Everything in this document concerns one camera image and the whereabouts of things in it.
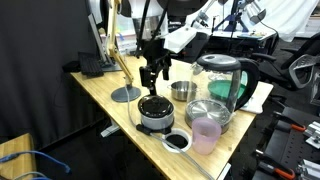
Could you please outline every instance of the kettle handle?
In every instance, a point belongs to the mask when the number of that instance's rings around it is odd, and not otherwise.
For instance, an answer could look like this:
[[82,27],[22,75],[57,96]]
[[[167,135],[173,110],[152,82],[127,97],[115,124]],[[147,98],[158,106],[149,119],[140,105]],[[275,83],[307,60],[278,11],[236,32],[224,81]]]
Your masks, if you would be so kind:
[[248,82],[246,84],[246,88],[244,92],[237,100],[235,111],[240,109],[243,105],[245,105],[249,101],[252,94],[256,90],[256,87],[258,85],[258,80],[260,77],[258,64],[255,61],[247,58],[238,58],[238,60],[241,63],[241,74],[243,71],[247,73]]

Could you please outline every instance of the floor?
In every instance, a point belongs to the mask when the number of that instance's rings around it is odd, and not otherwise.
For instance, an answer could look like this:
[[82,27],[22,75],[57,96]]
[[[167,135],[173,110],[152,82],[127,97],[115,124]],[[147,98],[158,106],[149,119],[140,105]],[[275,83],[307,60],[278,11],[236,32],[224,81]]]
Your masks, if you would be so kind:
[[[274,55],[285,58],[288,54],[280,52],[280,48],[299,47],[303,42],[303,39],[294,40],[291,43],[280,42]],[[308,102],[308,89],[289,92],[275,86],[272,93],[285,95],[288,98],[287,104],[296,109],[312,114],[317,111],[317,107]],[[268,101],[263,105],[263,109],[264,112],[256,116],[255,121],[230,159],[232,168],[226,179],[246,179],[240,176],[242,169],[254,168],[255,159],[251,153],[256,149],[257,142],[262,137],[261,130],[270,122],[272,112],[281,110]],[[67,163],[72,169],[72,174],[65,174],[63,167],[41,157],[36,158],[38,171],[52,179],[59,180],[164,179],[121,131],[108,138],[100,137],[99,133],[107,126],[107,122],[101,121],[64,142],[43,150],[43,152]]]

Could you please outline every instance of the wooden table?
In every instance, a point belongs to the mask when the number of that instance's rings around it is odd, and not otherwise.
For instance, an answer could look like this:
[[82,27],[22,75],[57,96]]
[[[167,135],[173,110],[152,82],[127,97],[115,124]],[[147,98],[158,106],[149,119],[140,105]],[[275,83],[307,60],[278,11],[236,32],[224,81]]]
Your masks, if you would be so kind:
[[[135,77],[133,86],[140,88],[142,96],[148,95],[149,91],[141,87],[139,67],[144,66],[143,58],[136,59],[127,57],[127,66]],[[167,97],[175,107],[174,128],[180,128],[191,135],[191,129],[185,123],[185,102],[179,102],[171,98],[168,86],[178,80],[189,80],[187,71],[190,64],[172,61],[169,75],[170,80],[162,80],[162,75],[157,79],[158,94]],[[104,109],[104,111],[120,126],[121,130],[134,142],[146,157],[169,179],[205,179],[199,170],[181,154],[168,152],[162,143],[150,136],[138,132],[130,123],[127,103],[117,103],[111,99],[111,93],[125,85],[124,73],[122,71],[105,73],[98,78],[87,78],[81,73],[72,73],[72,76],[92,96],[92,98]],[[265,101],[272,89],[272,85],[259,82],[255,93],[258,93],[261,104]],[[130,102],[130,113],[135,124],[140,123],[140,113],[137,108],[139,99]],[[239,144],[244,133],[253,121],[255,114],[237,111],[230,123],[229,130],[221,136],[214,151],[207,156],[197,154],[192,148],[187,153],[199,163],[214,178],[217,178],[228,162],[232,153]]]
[[[33,150],[33,142],[30,134],[24,134],[8,142],[0,144],[0,157],[21,151]],[[36,170],[35,159],[31,154],[21,154],[17,158],[0,163],[0,175],[6,179],[14,179],[24,173]]]

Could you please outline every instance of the black curtain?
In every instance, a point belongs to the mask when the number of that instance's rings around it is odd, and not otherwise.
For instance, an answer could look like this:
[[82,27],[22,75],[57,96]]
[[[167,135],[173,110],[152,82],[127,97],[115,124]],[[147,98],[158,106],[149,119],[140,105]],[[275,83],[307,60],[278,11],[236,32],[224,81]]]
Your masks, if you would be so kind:
[[45,147],[98,119],[62,66],[96,52],[85,0],[0,1],[0,136]]

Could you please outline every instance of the metal pot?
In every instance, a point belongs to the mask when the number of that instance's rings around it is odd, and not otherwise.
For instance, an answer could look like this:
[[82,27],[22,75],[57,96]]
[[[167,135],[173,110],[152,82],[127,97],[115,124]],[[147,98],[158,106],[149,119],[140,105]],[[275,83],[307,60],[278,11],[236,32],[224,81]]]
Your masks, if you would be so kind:
[[173,104],[163,96],[144,96],[140,99],[138,108],[142,125],[151,130],[161,131],[173,125]]
[[[189,81],[177,81],[171,84],[171,96],[172,98],[179,101],[186,101],[189,91]],[[195,94],[197,90],[197,85],[195,83],[191,84],[192,94]]]

